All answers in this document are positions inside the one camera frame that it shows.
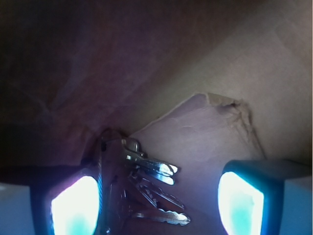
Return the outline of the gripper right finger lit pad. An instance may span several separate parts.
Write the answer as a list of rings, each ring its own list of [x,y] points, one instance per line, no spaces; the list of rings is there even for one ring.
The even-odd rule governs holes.
[[[229,161],[218,185],[229,235],[311,235],[313,169],[290,160]]]

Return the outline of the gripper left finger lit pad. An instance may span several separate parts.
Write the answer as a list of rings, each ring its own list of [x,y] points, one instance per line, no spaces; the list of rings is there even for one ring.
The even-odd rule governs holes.
[[[37,235],[93,235],[100,192],[88,168],[45,171],[30,186],[32,218]]]

